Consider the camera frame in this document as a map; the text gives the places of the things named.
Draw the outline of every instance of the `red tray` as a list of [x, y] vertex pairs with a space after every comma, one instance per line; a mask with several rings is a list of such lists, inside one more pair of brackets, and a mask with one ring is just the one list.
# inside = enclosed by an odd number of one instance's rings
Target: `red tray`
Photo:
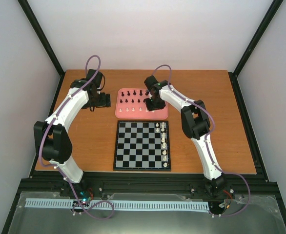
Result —
[[166, 119], [168, 118], [168, 103], [162, 110], [148, 111], [143, 101], [148, 98], [146, 89], [120, 89], [117, 94], [115, 115], [123, 119]]

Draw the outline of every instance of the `white ventilation grille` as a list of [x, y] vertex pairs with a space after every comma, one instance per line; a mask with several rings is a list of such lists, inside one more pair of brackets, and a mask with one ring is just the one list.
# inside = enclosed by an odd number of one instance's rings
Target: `white ventilation grille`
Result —
[[[85, 208], [92, 206], [98, 200], [91, 201]], [[198, 201], [110, 201], [116, 211], [193, 211], [208, 212], [208, 202]], [[41, 199], [27, 198], [26, 208], [63, 208], [72, 209], [76, 200], [68, 199]], [[94, 210], [111, 210], [108, 203], [103, 202], [93, 208]]]

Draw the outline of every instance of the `gray floor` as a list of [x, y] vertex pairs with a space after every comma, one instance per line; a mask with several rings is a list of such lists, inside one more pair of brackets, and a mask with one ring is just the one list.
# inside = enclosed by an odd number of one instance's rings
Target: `gray floor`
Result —
[[[10, 234], [286, 233], [279, 211], [276, 210], [277, 204], [274, 204], [274, 199], [266, 197], [261, 199], [255, 197], [253, 203], [243, 213], [230, 218], [211, 218], [209, 214], [195, 212], [119, 211], [115, 212], [111, 219], [105, 221], [94, 220], [85, 214], [72, 216], [69, 210], [64, 209], [23, 208], [22, 199], [25, 197], [27, 195], [20, 200]], [[233, 201], [226, 213], [233, 213], [242, 206]], [[109, 211], [93, 211], [92, 214], [104, 217], [109, 214]]]

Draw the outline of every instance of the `wooden table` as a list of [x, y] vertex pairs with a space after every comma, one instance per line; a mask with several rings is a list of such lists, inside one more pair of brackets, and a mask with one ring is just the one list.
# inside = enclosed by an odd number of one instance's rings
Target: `wooden table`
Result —
[[[115, 116], [117, 92], [121, 88], [145, 88], [149, 70], [101, 70], [106, 77], [103, 92], [111, 94], [110, 108], [96, 108], [95, 112], [81, 110], [73, 120], [69, 137], [73, 144], [72, 156], [84, 171], [112, 172], [117, 130]], [[158, 81], [168, 79], [169, 72], [159, 70]], [[72, 81], [85, 77], [84, 70], [67, 70], [56, 108], [67, 95]], [[216, 122], [211, 136], [212, 145], [223, 170], [255, 174], [241, 117], [227, 71], [176, 70], [172, 83], [177, 90], [194, 100], [201, 99]], [[202, 164], [193, 143], [181, 128], [180, 113], [169, 107], [171, 172], [203, 173]], [[38, 162], [36, 170], [43, 168]]]

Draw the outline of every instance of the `gray wall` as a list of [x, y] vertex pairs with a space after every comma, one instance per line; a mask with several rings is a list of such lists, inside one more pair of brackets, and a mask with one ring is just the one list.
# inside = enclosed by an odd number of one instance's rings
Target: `gray wall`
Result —
[[272, 0], [29, 0], [65, 69], [233, 71]]
[[286, 206], [286, 0], [242, 73], [239, 84], [270, 180]]
[[16, 0], [0, 0], [0, 233], [34, 159], [58, 75]]

